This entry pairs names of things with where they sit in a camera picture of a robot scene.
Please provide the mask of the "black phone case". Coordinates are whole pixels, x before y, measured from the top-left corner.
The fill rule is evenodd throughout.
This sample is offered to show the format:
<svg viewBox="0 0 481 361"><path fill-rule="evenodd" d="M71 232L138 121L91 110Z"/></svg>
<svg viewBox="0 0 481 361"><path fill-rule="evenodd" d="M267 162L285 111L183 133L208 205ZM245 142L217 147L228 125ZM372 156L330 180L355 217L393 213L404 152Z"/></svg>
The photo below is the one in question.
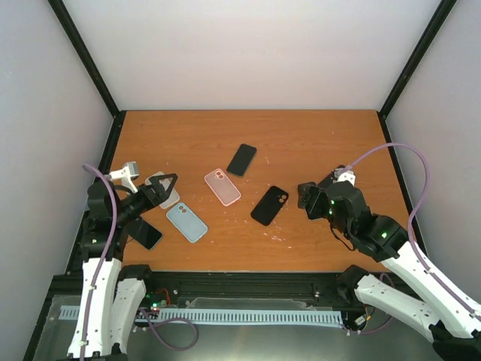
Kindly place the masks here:
<svg viewBox="0 0 481 361"><path fill-rule="evenodd" d="M251 211L250 216L263 226L269 226L289 199L289 194L271 186Z"/></svg>

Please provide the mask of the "light blue phone case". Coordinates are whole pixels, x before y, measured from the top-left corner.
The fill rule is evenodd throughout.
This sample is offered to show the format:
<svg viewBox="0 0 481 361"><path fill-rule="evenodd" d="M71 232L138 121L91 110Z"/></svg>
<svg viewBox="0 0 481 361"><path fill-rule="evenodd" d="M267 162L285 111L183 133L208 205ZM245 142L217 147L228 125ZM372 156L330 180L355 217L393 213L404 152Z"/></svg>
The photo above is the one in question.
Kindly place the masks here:
<svg viewBox="0 0 481 361"><path fill-rule="evenodd" d="M190 243L196 243L208 231L207 225L183 202L170 209L166 217Z"/></svg>

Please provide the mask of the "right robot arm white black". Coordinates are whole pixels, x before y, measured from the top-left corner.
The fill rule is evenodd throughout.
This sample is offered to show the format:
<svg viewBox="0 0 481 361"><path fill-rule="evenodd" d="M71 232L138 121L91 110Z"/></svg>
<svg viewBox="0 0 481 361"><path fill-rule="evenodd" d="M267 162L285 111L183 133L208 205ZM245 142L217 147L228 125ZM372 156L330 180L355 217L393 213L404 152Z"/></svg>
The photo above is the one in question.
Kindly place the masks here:
<svg viewBox="0 0 481 361"><path fill-rule="evenodd" d="M349 181L326 188L298 185L298 207L311 220L328 221L357 250L396 274L415 292L402 293L363 268L351 265L337 279L337 292L348 304L359 301L400 320L431 342L443 360L480 358L480 305L451 282L407 230L388 216L374 214L361 190Z"/></svg>

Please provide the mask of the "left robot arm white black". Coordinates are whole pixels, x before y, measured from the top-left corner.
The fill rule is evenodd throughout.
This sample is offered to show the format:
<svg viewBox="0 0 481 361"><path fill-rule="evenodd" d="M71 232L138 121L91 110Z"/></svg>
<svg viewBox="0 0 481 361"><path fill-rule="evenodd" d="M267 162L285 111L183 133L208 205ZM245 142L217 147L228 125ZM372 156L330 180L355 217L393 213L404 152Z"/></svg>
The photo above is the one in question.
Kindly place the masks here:
<svg viewBox="0 0 481 361"><path fill-rule="evenodd" d="M123 265L127 226L170 196L176 174L153 177L119 199L98 170L87 190L89 213L83 221L83 286L69 360L126 360L130 329L141 303L151 301L156 283L148 265Z"/></svg>

